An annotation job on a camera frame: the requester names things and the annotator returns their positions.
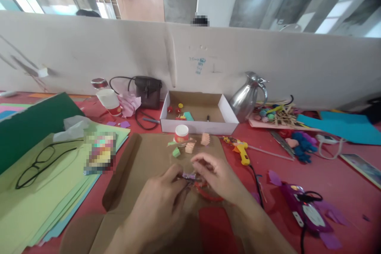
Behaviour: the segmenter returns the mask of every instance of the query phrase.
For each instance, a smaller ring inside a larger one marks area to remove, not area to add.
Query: blue paper
[[[120,147],[122,147],[122,145],[127,139],[128,139],[128,136],[126,137],[126,139],[123,140],[122,143],[120,143],[120,145],[117,148],[117,151],[120,149]],[[77,203],[77,205],[72,209],[69,215],[63,221],[59,221],[52,229],[50,229],[50,231],[48,231],[48,233],[42,239],[44,242],[49,241],[52,237],[58,237],[62,233],[62,231],[65,229],[70,219],[73,217],[73,215],[76,213],[78,208],[81,206],[82,202],[85,200],[86,196],[89,194],[89,192],[91,191],[92,187],[95,185],[99,177],[100,175],[98,175],[98,177],[94,180],[92,185],[89,187],[87,192],[82,196],[81,200]]]
[[[297,121],[357,144],[381,145],[381,132],[365,115],[322,111],[323,120],[298,115]]]
[[[6,110],[0,113],[0,120],[4,119],[5,117],[8,117],[9,115],[12,115],[13,113],[16,113],[17,111],[12,111],[12,110]]]

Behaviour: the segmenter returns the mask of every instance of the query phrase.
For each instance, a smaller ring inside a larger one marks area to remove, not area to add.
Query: black cable
[[[319,197],[316,198],[308,194],[315,194],[315,195],[318,195]],[[321,194],[309,190],[303,194],[298,194],[298,199],[302,202],[302,205],[303,205],[303,203],[322,201],[323,197],[321,196]],[[304,254],[304,236],[306,235],[306,231],[307,231],[307,217],[303,210],[303,207],[302,207],[302,214],[303,214],[303,228],[302,228],[302,233],[300,234],[300,252],[301,254]]]
[[[122,77],[122,76],[117,76],[117,77],[113,77],[112,79],[110,79],[110,80],[108,81],[108,85],[110,86],[110,88],[111,88],[113,91],[115,91],[116,94],[119,94],[119,93],[112,87],[112,85],[111,85],[111,81],[112,81],[113,79],[115,79],[115,78],[129,79],[130,81],[128,82],[127,91],[130,91],[130,84],[131,84],[131,81],[132,81],[132,80],[135,80],[136,76],[134,76],[134,77]],[[156,120],[156,119],[153,118],[152,116],[150,116],[150,115],[144,113],[144,112],[141,111],[139,108],[136,109],[136,110],[135,110],[135,120],[136,120],[136,123],[138,123],[138,125],[139,125],[141,128],[143,128],[144,130],[153,130],[153,129],[155,129],[155,128],[159,125],[159,123],[155,123],[155,126],[152,127],[152,128],[146,128],[146,127],[144,127],[144,126],[139,122],[139,120],[138,120],[138,112],[140,112],[141,114],[143,114],[143,115],[145,115],[145,116],[147,116],[147,117],[149,117],[149,118],[151,118],[151,119],[153,119],[153,120]]]
[[[259,194],[259,200],[260,200],[260,203],[261,203],[261,207],[263,209],[265,209],[265,207],[263,206],[263,200],[262,200],[262,195],[261,195],[261,189],[259,187],[259,181],[258,181],[258,178],[257,178],[257,174],[255,173],[255,170],[253,168],[252,165],[249,165],[249,167],[253,170],[253,173],[254,173],[254,177],[255,177],[255,182],[257,184],[257,191],[258,191],[258,194]]]

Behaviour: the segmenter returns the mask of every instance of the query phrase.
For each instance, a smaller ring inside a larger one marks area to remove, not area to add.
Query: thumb
[[[209,171],[205,166],[201,165],[199,162],[193,162],[193,167],[196,170],[196,172],[202,175],[210,185],[213,185],[215,175],[211,171]]]

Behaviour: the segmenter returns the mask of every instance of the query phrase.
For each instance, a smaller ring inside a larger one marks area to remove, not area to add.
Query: yellow glue gun
[[[246,150],[248,145],[246,142],[241,142],[240,140],[238,139],[235,139],[233,137],[222,137],[222,139],[230,144],[230,145],[233,145],[234,146],[234,149],[233,151],[234,152],[237,152],[241,155],[241,164],[243,165],[250,165],[250,160],[249,160],[249,156],[247,156],[247,153],[246,153]]]

